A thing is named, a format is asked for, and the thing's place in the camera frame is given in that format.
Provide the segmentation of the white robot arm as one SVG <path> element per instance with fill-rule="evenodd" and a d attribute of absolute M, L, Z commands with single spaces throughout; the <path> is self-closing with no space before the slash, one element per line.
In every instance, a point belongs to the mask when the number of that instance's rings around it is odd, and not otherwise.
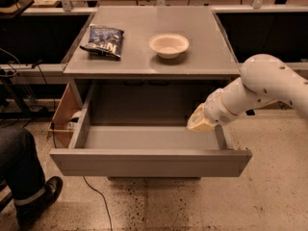
<path fill-rule="evenodd" d="M 248 58 L 240 67 L 240 77 L 223 89 L 212 92 L 188 120 L 195 132 L 211 131 L 229 124 L 248 110 L 281 101 L 308 117 L 308 80 L 287 64 L 267 54 Z"/>

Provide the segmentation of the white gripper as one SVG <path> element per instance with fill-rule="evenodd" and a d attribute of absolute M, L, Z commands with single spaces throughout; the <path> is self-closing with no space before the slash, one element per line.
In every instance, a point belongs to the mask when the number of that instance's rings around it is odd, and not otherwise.
<path fill-rule="evenodd" d="M 187 123 L 187 128 L 194 132 L 208 132 L 216 126 L 226 125 L 238 116 L 232 114 L 224 106 L 221 98 L 222 89 L 211 93 L 205 103 L 201 103 L 193 112 Z"/>

